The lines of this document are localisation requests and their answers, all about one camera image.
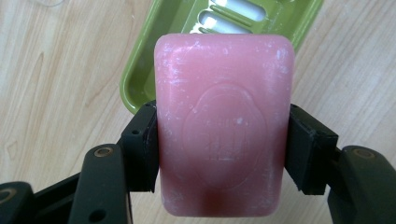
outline soap bar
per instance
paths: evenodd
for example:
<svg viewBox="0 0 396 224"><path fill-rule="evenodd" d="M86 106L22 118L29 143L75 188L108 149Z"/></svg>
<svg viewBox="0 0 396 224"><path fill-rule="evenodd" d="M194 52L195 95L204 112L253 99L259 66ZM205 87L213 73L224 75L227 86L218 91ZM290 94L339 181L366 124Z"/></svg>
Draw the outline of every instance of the soap bar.
<svg viewBox="0 0 396 224"><path fill-rule="evenodd" d="M274 212L294 52L278 35L165 35L155 47L163 205L183 217Z"/></svg>

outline green soap dish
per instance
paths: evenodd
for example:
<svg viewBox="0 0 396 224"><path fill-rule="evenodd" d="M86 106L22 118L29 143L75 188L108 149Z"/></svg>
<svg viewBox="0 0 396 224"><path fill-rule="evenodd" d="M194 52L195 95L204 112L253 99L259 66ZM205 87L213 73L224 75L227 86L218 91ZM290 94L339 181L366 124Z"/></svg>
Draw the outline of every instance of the green soap dish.
<svg viewBox="0 0 396 224"><path fill-rule="evenodd" d="M283 35L297 52L321 4L322 0L155 0L122 74L122 101L134 114L155 99L153 52L162 35Z"/></svg>

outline wooden table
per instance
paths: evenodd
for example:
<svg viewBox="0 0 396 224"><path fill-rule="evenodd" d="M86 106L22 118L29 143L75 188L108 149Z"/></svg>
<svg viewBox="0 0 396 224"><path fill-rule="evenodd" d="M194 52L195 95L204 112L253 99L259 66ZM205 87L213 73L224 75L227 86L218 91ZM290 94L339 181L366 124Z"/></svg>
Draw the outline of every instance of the wooden table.
<svg viewBox="0 0 396 224"><path fill-rule="evenodd" d="M119 94L151 1L0 2L0 183L41 190L79 172L92 147L115 143L132 114ZM297 55L292 102L396 166L396 1L325 0ZM172 217L161 190L133 193L135 223L332 223L326 196L289 175L269 217Z"/></svg>

